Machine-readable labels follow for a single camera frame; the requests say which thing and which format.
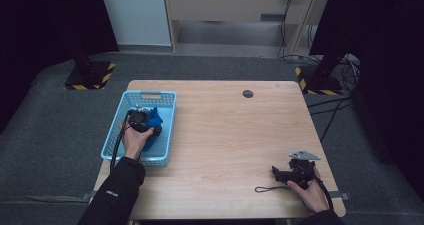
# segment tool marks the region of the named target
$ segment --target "black jacket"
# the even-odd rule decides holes
[[[78,225],[125,225],[138,198],[139,187],[144,182],[144,167],[127,157],[121,158],[112,174],[104,181]],[[342,225],[331,210],[306,218],[301,225]]]

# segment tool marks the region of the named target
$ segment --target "plastic basket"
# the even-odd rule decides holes
[[[112,125],[106,137],[101,157],[111,160],[113,149],[120,132],[120,123],[124,120],[128,110],[137,107],[152,109],[157,107],[162,118],[162,132],[153,146],[140,155],[140,163],[145,167],[166,167],[169,161],[169,152],[174,124],[176,93],[171,91],[126,91],[122,94]],[[124,145],[119,145],[116,160],[124,156]]]

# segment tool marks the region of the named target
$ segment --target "person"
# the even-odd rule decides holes
[[[139,133],[126,124],[122,136],[125,154],[112,173],[100,186],[88,208],[81,216],[78,225],[117,225],[128,224],[134,203],[138,198],[139,187],[144,182],[146,170],[138,162],[140,151],[153,128]],[[297,193],[313,215],[302,221],[301,225],[339,225],[344,224],[337,214],[330,210],[324,193],[314,180],[308,189],[303,190],[296,183],[288,181],[287,185]]]

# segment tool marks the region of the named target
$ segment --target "carpeted floor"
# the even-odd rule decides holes
[[[102,90],[63,89],[71,61],[37,76],[0,135],[2,197],[78,197],[90,192],[110,123],[131,80],[297,81],[296,64],[279,59],[135,54],[101,54],[93,59],[116,63]],[[305,95],[305,100],[314,104],[339,97]],[[316,106],[311,113],[334,107],[334,103]],[[330,117],[331,113],[312,116],[319,136]],[[396,166],[381,164],[373,155],[352,106],[337,112],[322,144],[339,189],[351,196],[345,202],[347,224],[424,224],[424,203]],[[2,202],[0,224],[75,224],[84,209],[77,204]]]

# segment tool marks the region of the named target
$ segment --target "white wall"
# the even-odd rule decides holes
[[[165,0],[104,0],[119,45],[171,46]]]

